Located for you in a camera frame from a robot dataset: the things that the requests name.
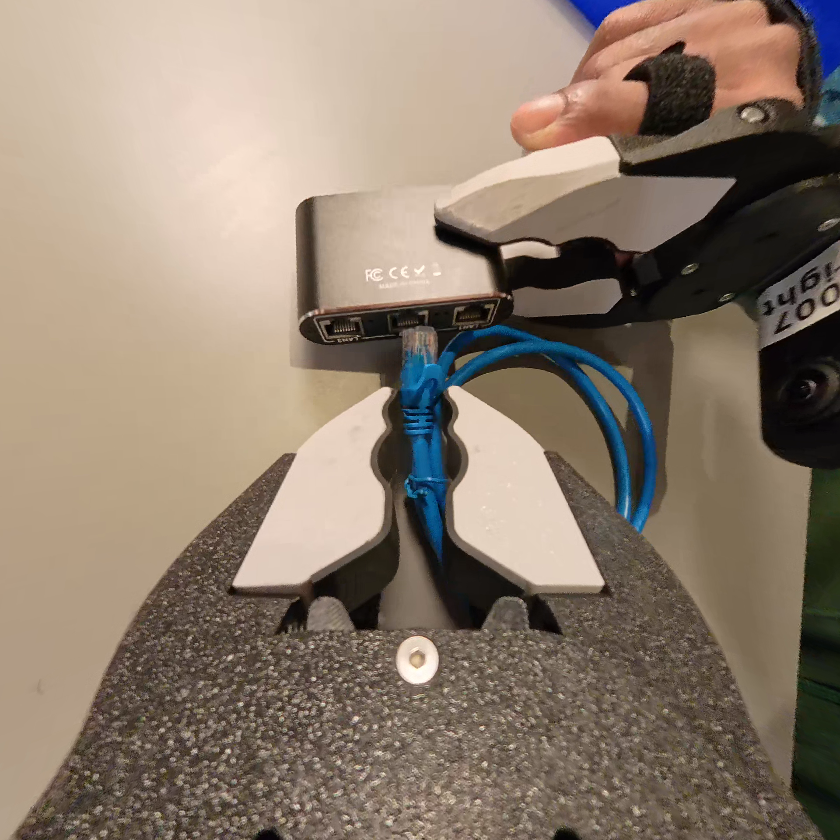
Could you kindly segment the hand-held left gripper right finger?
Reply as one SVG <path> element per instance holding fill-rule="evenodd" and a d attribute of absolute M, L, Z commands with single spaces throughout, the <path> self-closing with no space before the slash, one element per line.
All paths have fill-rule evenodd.
<path fill-rule="evenodd" d="M 480 627 L 505 597 L 600 596 L 606 582 L 541 444 L 461 386 L 448 409 L 444 579 Z"/>

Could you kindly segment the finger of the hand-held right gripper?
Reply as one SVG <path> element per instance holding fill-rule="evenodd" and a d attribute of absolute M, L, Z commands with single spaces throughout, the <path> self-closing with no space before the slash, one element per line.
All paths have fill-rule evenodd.
<path fill-rule="evenodd" d="M 611 140 L 533 152 L 454 186 L 436 202 L 435 221 L 486 245 L 597 238 L 655 249 L 708 215 L 736 182 L 625 175 L 620 162 Z"/>
<path fill-rule="evenodd" d="M 615 323 L 635 253 L 599 238 L 565 246 L 522 240 L 504 247 L 512 317 L 546 323 Z"/>

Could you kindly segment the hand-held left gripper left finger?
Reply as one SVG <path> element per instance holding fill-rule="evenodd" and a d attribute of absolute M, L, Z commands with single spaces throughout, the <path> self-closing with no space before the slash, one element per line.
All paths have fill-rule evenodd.
<path fill-rule="evenodd" d="M 396 393 L 382 387 L 294 454 L 232 581 L 232 593 L 313 606 L 339 602 L 356 627 L 378 627 L 400 563 L 392 482 Z"/>

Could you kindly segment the black ethernet switch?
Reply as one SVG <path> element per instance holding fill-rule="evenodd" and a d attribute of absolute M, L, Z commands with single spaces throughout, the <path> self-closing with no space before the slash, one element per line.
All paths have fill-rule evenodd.
<path fill-rule="evenodd" d="M 463 332 L 513 313 L 501 257 L 439 226 L 441 185 L 312 196 L 296 211 L 297 320 L 320 345 Z"/>

